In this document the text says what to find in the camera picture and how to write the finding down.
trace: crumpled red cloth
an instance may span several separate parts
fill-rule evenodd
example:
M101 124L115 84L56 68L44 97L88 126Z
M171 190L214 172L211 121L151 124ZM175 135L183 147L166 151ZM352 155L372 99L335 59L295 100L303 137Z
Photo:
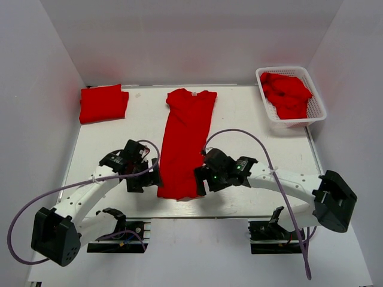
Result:
M197 197L194 169L203 165L201 151L209 134L216 97L216 92L193 94L184 88L168 94L170 113L160 158L163 187L158 187L158 197Z
M121 91L121 84L81 90L80 123L125 118L129 93Z
M281 120L307 118L307 105L311 92L297 77L263 73L262 89Z

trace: red garment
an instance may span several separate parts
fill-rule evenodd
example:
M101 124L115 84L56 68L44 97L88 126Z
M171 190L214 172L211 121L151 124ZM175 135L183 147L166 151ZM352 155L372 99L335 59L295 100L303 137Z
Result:
M203 165L200 152L208 137L216 97L211 91L193 96L184 88L168 94L170 113L160 159L163 187L158 187L158 197L197 197L194 169Z
M260 80L266 98L276 107L281 120L307 118L312 94L299 78L263 73Z
M129 93L121 91L121 85L84 88L81 90L80 123L125 118Z

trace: white table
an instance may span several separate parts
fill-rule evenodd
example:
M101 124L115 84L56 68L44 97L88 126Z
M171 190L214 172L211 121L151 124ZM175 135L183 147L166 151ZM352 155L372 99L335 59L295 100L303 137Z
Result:
M268 149L273 164L298 173L316 174L318 170L305 129L271 130L259 88L251 87L189 87L190 91L210 90L218 93L214 106L210 135L221 129L239 128L253 133ZM128 139L148 139L160 149L169 108L167 93L175 87L125 88L129 102L124 120L81 126L66 184L82 181L92 174L107 153L121 149ZM266 157L250 137L240 133L217 136L209 146L222 149L237 159L244 155L266 162ZM155 156L155 150L149 158ZM65 191L69 196L73 190ZM205 198L194 200L159 199L157 187L145 188L143 194L128 193L122 182L90 211L106 207L116 208L128 218L195 218L195 217L257 217L271 215L278 206L284 206L279 193L246 187L230 187ZM302 201L291 199L291 204Z
M161 148L169 109L166 94L175 87L126 88L130 93L126 119L82 126L70 164L67 184L87 178L108 152L128 139L149 139ZM299 173L318 173L304 129L268 128L258 87L189 87L218 93L210 134L240 128L258 136L274 165ZM233 158L265 161L260 147L245 135L228 133L211 143ZM65 191L68 196L71 190ZM300 204L291 199L291 204ZM121 183L90 214L114 207L130 218L200 218L269 216L283 206L279 193L227 188L203 199L158 199L156 188L128 194ZM88 254L82 248L62 268L46 262L31 268L29 281L45 287L104 286L362 286L370 285L366 263L352 227L345 234L319 228L310 243L313 280L305 276L303 259L294 255L251 255L246 219L154 219L144 254ZM41 259L35 254L34 260Z

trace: plastic basket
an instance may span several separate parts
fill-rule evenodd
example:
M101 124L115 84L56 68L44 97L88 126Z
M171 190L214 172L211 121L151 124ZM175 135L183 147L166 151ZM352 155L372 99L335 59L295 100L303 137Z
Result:
M279 116L276 114L275 107L266 99L265 94L263 93L260 77L264 72L298 77L303 82L305 87L312 93L312 98L309 100L307 107L308 118L297 118L293 120L281 120L279 118ZM270 126L272 128L285 129L288 127L306 127L316 121L322 121L326 118L327 113L322 100L319 97L317 89L314 87L314 83L312 82L311 77L305 68L297 66L259 68L256 70L256 77L263 103L266 108L266 113L270 119Z

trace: folded red cloth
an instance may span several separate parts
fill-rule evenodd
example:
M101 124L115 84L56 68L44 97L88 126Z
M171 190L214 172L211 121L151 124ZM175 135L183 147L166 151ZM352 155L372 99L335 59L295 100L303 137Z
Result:
M203 165L201 151L209 134L216 97L212 91L192 94L184 88L168 94L170 113L160 159L163 187L158 187L158 197L197 197L194 169Z
M124 118L128 99L129 93L121 91L120 84L82 89L80 123Z
M282 120L307 118L307 105L311 92L297 77L263 73L260 77L262 89Z

